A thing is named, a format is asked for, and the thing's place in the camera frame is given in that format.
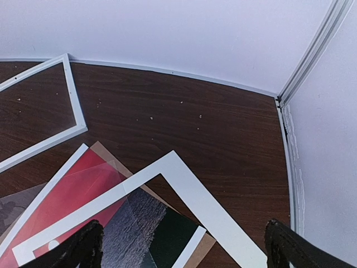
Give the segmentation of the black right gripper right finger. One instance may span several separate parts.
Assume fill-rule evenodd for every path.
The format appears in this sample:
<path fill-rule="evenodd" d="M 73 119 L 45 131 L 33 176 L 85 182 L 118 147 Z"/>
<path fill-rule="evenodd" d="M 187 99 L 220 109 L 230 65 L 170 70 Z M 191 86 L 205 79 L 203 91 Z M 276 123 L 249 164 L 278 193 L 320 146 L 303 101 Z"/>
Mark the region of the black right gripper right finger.
<path fill-rule="evenodd" d="M 268 267 L 352 267 L 317 248 L 277 219 L 271 219 L 264 234 Z"/>

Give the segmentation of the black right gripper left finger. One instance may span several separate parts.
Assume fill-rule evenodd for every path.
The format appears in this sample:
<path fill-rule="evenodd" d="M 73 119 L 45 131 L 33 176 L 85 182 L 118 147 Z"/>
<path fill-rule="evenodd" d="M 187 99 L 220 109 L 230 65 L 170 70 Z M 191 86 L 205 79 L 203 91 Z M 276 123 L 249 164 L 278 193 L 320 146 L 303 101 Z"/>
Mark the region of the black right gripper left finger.
<path fill-rule="evenodd" d="M 101 267 L 104 228 L 88 222 L 53 250 L 22 265 L 23 268 Z"/>

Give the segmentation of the clear acrylic sheet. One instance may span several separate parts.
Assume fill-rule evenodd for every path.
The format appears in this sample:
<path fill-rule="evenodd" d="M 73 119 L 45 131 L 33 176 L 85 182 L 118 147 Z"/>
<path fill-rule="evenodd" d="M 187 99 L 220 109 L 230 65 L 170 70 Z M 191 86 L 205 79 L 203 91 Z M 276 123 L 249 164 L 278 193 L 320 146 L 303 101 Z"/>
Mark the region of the clear acrylic sheet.
<path fill-rule="evenodd" d="M 118 185 L 125 178 L 112 164 L 87 152 L 40 203 L 21 230 L 20 237 L 25 239 L 36 234 Z M 42 188 L 42 185 L 38 185 L 1 199 L 2 233 L 28 208 Z M 168 206 L 144 190 L 137 189 L 93 218 L 104 227 L 106 239 L 122 240 L 125 236 L 133 236 L 151 241 L 166 228 L 170 216 Z"/>

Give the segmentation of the white picture frame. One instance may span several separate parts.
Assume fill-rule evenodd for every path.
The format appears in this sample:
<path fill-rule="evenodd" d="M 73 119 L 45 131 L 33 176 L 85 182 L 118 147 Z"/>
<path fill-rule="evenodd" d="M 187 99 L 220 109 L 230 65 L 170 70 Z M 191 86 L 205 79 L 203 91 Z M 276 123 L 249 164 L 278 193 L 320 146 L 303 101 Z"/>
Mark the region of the white picture frame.
<path fill-rule="evenodd" d="M 69 94 L 70 98 L 70 103 L 71 103 L 71 109 L 74 115 L 75 119 L 75 126 L 72 126 L 58 134 L 55 134 L 39 143 L 34 144 L 33 146 L 30 146 L 26 148 L 25 150 L 3 160 L 1 162 L 1 172 L 4 172 L 15 165 L 18 165 L 25 160 L 28 160 L 29 158 L 36 156 L 64 141 L 67 141 L 73 137 L 76 137 L 88 130 L 86 126 L 86 122 L 84 119 L 84 115 L 81 109 L 81 105 L 79 102 L 79 97 L 76 91 L 76 86 L 73 78 L 73 74 L 71 71 L 71 66 L 69 62 L 69 55 L 67 53 L 64 53 L 60 56 L 57 56 L 55 58 L 52 58 L 50 60 L 44 61 L 43 63 L 40 63 L 34 67 L 31 67 L 7 80 L 1 83 L 1 91 L 6 90 L 7 88 L 15 85 L 16 83 L 19 83 L 23 81 L 24 79 L 27 79 L 39 72 L 42 72 L 50 67 L 53 67 L 57 64 L 62 64 L 64 74 L 65 74 L 65 79 L 66 79 L 66 85 L 67 85 L 67 91 Z"/>

